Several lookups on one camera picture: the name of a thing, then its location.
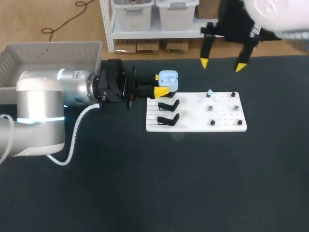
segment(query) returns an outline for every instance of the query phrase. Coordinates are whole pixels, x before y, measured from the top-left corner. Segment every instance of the brown cardboard box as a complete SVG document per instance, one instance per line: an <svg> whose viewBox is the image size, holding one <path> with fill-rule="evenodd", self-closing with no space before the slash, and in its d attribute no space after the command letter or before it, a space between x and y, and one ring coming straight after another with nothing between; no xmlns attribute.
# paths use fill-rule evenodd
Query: brown cardboard box
<svg viewBox="0 0 309 232"><path fill-rule="evenodd" d="M117 53L136 53L136 40L115 40L114 48Z"/></svg>
<svg viewBox="0 0 309 232"><path fill-rule="evenodd" d="M199 0L197 18L218 18L220 0Z"/></svg>
<svg viewBox="0 0 309 232"><path fill-rule="evenodd" d="M137 40L137 53L158 54L160 50L160 40L156 39L139 39Z"/></svg>
<svg viewBox="0 0 309 232"><path fill-rule="evenodd" d="M166 50L168 51L186 51L189 47L189 39L168 39Z"/></svg>

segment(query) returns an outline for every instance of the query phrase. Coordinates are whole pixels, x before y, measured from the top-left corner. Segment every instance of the power cord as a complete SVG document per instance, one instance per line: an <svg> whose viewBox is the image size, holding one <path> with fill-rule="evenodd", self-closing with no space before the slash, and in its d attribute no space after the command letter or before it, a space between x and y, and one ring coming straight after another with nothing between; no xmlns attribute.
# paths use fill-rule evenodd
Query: power cord
<svg viewBox="0 0 309 232"><path fill-rule="evenodd" d="M53 35L54 35L54 33L55 33L56 31L58 31L58 30L61 29L64 25L66 25L67 23L69 23L69 22L72 21L73 19L77 18L77 17L80 16L82 13L84 13L84 12L86 11L86 9L87 9L88 4L92 3L93 1L94 1L94 0L91 0L91 1L89 1L89 2L77 1L77 2L75 3L75 6L84 6L84 9L83 9L82 12L80 12L80 13L78 13L76 16L70 18L68 21L66 21L64 24L62 24L60 27L58 27L58 28L55 29L55 30L52 29L52 28L43 28L43 29L41 30L41 32L42 32L43 34L50 34L50 36L49 36L49 42L51 42L51 41L52 41L52 37L53 37Z"/></svg>

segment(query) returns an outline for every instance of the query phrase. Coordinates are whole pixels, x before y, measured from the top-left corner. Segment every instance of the pegboard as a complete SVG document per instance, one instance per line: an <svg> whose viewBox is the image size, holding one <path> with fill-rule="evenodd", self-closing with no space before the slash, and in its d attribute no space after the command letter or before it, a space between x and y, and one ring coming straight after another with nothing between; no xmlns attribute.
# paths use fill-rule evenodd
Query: pegboard
<svg viewBox="0 0 309 232"><path fill-rule="evenodd" d="M159 102L180 103L174 112L160 110ZM159 125L157 117L173 119L180 115L175 126ZM246 131L247 123L237 92L176 93L173 98L147 100L146 130L156 132L233 132Z"/></svg>

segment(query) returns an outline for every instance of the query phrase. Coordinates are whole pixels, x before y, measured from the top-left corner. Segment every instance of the black mat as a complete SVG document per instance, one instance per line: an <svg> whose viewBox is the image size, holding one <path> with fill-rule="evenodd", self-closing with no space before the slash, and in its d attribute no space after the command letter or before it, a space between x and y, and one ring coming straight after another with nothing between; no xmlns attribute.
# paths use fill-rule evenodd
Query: black mat
<svg viewBox="0 0 309 232"><path fill-rule="evenodd" d="M146 100L86 115L71 163L0 166L1 232L307 232L309 57L128 61L179 72L183 92L238 91L248 130L146 132ZM66 138L80 109L66 111ZM0 114L16 116L13 106ZM69 150L58 157L64 160Z"/></svg>

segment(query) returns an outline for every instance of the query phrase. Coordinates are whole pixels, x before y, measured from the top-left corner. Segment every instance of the white plastic container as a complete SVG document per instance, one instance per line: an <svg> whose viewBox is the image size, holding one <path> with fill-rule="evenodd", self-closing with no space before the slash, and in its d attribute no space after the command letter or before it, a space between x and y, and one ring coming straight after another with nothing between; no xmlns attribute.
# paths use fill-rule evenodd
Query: white plastic container
<svg viewBox="0 0 309 232"><path fill-rule="evenodd" d="M160 9L162 30L189 30L199 0L155 0Z"/></svg>
<svg viewBox="0 0 309 232"><path fill-rule="evenodd" d="M112 0L122 31L150 30L155 0Z"/></svg>

